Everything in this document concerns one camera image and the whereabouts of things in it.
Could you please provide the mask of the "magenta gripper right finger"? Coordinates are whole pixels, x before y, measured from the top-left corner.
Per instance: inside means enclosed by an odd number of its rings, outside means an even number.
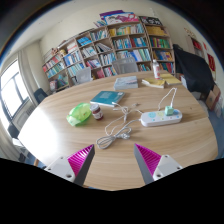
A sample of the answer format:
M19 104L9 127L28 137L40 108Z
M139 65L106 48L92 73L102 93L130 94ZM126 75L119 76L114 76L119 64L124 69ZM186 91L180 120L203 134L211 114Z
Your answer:
M134 155L145 184L150 184L182 169L182 166L170 155L159 155L139 144L134 145Z

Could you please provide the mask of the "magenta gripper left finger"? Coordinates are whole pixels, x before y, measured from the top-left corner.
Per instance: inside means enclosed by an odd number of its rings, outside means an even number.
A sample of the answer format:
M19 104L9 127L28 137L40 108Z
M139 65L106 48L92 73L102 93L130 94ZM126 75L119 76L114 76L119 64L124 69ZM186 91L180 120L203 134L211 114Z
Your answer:
M83 186L94 155L95 147L94 145L89 145L68 157L60 156L47 166L45 171L78 186Z

